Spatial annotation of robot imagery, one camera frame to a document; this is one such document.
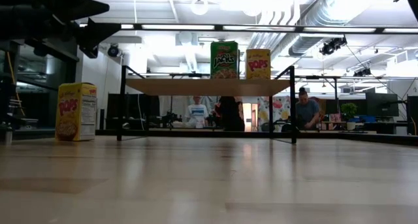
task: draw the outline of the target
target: wooden floor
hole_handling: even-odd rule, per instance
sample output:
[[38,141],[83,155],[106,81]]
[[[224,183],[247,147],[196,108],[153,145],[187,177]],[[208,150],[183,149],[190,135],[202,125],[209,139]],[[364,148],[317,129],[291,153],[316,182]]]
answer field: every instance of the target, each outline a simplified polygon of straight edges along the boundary
[[0,223],[418,223],[418,150],[139,138],[0,147]]

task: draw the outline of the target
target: white shirt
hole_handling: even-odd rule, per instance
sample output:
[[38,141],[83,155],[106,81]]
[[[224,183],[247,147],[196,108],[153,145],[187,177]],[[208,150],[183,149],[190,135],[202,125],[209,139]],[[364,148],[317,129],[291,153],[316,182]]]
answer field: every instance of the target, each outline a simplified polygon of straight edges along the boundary
[[185,116],[190,118],[189,123],[204,123],[204,119],[209,116],[208,109],[203,104],[192,104],[188,106]]

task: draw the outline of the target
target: green cereal box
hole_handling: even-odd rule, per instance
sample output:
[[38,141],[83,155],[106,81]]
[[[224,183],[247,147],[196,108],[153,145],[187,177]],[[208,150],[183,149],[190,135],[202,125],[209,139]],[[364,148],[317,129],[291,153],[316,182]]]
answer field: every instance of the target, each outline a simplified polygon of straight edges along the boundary
[[210,78],[238,78],[240,52],[235,41],[210,45]]

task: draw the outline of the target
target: person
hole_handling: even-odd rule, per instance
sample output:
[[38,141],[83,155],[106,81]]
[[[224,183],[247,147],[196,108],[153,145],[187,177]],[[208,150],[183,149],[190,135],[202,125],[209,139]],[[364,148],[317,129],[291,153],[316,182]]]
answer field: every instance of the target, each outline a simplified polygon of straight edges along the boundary
[[207,126],[207,117],[209,116],[207,107],[201,104],[201,97],[199,96],[193,96],[193,101],[194,104],[189,105],[185,111],[186,121],[197,127],[198,125]]
[[244,132],[245,123],[240,97],[221,97],[215,107],[225,131]]
[[319,120],[319,105],[308,98],[305,88],[299,89],[299,102],[296,103],[297,125],[301,129],[315,129]]

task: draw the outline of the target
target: cereal box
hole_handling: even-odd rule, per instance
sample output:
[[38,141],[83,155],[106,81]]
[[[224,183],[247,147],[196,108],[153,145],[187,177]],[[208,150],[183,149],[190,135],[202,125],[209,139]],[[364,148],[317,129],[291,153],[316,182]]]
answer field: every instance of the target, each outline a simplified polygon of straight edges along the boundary
[[94,139],[97,89],[93,84],[62,84],[58,90],[55,137],[58,140]]
[[210,78],[238,78],[238,43],[213,42],[210,45]]
[[271,76],[270,50],[248,49],[246,55],[246,78],[266,79]]

